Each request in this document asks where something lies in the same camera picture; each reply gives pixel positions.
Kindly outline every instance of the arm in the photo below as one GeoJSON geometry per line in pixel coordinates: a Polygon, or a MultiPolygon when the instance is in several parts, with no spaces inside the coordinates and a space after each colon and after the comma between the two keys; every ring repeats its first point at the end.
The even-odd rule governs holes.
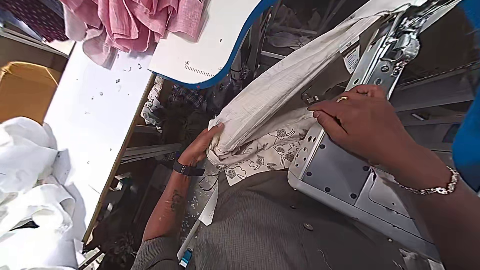
{"type": "MultiPolygon", "coordinates": [[[[332,140],[384,165],[405,186],[446,187],[451,172],[433,152],[413,141],[380,88],[357,86],[341,96],[348,99],[322,101],[309,108],[332,140]]],[[[445,267],[478,269],[480,198],[463,181],[448,195],[408,193],[408,197],[445,267]]]]}
{"type": "MultiPolygon", "coordinates": [[[[223,124],[203,130],[200,135],[185,149],[178,162],[187,166],[195,166],[206,157],[207,149],[213,136],[223,130],[223,124]]],[[[167,187],[148,219],[143,240],[150,240],[160,236],[175,236],[185,212],[185,203],[190,185],[190,178],[176,171],[172,172],[167,187]]]]}

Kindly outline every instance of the wristwatch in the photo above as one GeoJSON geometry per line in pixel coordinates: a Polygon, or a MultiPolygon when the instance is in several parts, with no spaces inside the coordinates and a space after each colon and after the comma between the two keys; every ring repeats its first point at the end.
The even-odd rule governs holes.
{"type": "Polygon", "coordinates": [[[177,160],[175,160],[175,163],[173,163],[173,169],[179,174],[187,176],[202,176],[205,172],[205,169],[198,169],[196,167],[182,165],[177,160]]]}

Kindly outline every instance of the gold ring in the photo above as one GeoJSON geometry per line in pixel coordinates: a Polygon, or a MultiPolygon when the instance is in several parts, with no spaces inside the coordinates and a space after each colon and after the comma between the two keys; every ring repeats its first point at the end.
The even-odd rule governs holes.
{"type": "Polygon", "coordinates": [[[342,100],[347,100],[348,97],[339,97],[336,101],[337,102],[341,102],[342,100]]]}

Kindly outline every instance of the shirt button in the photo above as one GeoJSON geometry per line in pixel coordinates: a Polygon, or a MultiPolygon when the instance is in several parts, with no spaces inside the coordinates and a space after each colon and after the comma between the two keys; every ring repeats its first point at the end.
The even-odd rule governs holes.
{"type": "Polygon", "coordinates": [[[305,229],[309,230],[309,231],[313,231],[313,226],[311,226],[311,225],[308,224],[308,223],[304,223],[304,224],[303,224],[303,227],[304,227],[305,229]]]}

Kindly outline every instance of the gold bracelet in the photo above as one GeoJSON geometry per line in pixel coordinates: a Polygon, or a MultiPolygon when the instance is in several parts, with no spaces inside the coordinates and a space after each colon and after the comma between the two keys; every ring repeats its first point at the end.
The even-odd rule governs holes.
{"type": "Polygon", "coordinates": [[[452,193],[453,191],[455,191],[455,185],[458,183],[459,173],[456,170],[454,170],[454,169],[452,169],[448,166],[447,166],[447,168],[452,172],[452,178],[450,179],[450,182],[448,183],[447,188],[438,186],[438,187],[418,190],[418,189],[414,189],[414,188],[411,188],[411,187],[406,187],[406,186],[400,184],[399,182],[397,182],[396,180],[394,180],[394,181],[400,187],[402,187],[402,188],[404,188],[404,189],[406,189],[410,192],[413,192],[415,194],[418,194],[418,195],[428,195],[428,194],[432,194],[432,193],[448,195],[448,194],[452,193]]]}

